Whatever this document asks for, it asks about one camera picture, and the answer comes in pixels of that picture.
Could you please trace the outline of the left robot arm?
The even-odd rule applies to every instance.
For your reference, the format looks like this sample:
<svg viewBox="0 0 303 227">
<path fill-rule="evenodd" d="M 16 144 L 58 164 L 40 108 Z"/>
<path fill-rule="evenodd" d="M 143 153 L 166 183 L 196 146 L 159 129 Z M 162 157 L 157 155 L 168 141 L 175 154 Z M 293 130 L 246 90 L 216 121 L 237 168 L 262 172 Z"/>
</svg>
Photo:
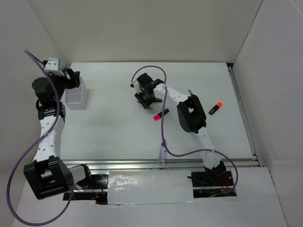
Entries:
<svg viewBox="0 0 303 227">
<path fill-rule="evenodd" d="M 62 76 L 49 72 L 48 77 L 37 78 L 32 83 L 38 98 L 36 109 L 42 139 L 33 162 L 24 166 L 23 173 L 39 200 L 70 192 L 75 185 L 87 189 L 93 184 L 93 176 L 86 164 L 68 168 L 60 158 L 66 111 L 55 95 L 61 98 L 65 90 L 79 87 L 80 72 L 70 68 L 63 70 Z"/>
</svg>

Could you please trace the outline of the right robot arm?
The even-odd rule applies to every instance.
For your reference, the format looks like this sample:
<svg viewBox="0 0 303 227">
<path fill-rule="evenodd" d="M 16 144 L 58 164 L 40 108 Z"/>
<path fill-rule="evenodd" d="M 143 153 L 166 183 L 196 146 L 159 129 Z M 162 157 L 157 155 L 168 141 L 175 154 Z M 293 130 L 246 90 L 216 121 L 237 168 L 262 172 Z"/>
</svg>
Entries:
<svg viewBox="0 0 303 227">
<path fill-rule="evenodd" d="M 223 180 L 226 167 L 220 156 L 213 151 L 213 143 L 207 133 L 206 114 L 196 95 L 182 94 L 167 85 L 161 79 L 153 80 L 147 73 L 131 82 L 136 90 L 135 97 L 146 109 L 153 103 L 164 103 L 164 99 L 156 98 L 155 93 L 163 94 L 177 109 L 181 128 L 192 135 L 206 151 L 202 152 L 202 160 L 206 171 L 206 179 L 211 185 L 218 185 Z"/>
</svg>

